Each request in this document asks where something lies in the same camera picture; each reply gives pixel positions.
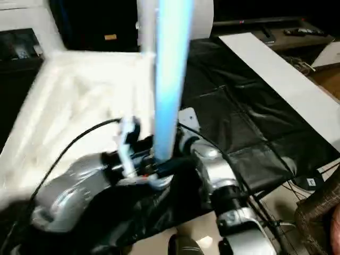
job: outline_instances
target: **table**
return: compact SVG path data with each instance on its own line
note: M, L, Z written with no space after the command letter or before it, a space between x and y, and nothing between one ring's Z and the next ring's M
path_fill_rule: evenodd
M338 148L340 124L330 116L338 105L251 34L191 43L182 100L187 107L195 109L201 132L225 150L253 192L339 157L328 143ZM108 240L121 247L210 210L195 169L184 169L164 191L108 189L73 233L32 230L26 244L39 240L42 249L60 254L65 247L82 254Z

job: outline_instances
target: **orange sticker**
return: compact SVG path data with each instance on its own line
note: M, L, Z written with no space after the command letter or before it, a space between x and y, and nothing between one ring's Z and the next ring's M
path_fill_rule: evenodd
M105 35L104 37L105 37L106 41L116 40L117 39L117 35L115 33L113 35Z

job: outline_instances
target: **white wall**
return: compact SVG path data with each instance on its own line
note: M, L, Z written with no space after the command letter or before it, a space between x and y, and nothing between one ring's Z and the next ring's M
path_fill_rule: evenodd
M0 0L4 6L12 1ZM42 0L24 0L26 3L43 4ZM65 47L60 38L57 26L49 9L45 7L19 8L13 10L0 10L0 31L32 28L44 52L50 57L52 53L64 51Z
M0 0L0 10L43 6L44 0Z

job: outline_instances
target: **white panel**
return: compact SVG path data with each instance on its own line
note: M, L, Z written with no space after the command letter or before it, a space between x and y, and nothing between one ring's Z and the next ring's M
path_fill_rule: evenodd
M54 19L43 7L0 11L0 31L32 28L45 56L65 50Z
M220 39L340 151L340 105L251 33Z
M42 6L44 0L0 0L0 10Z
M340 62L340 41L329 44L312 64L313 67Z

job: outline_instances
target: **remote control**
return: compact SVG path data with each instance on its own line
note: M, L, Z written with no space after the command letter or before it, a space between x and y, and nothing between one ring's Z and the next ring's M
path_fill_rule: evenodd
M285 29L283 33L287 36L305 36L305 35L323 36L323 37L327 36L325 32L322 32L320 30L307 29L307 28L298 28L298 29L291 29L291 30Z

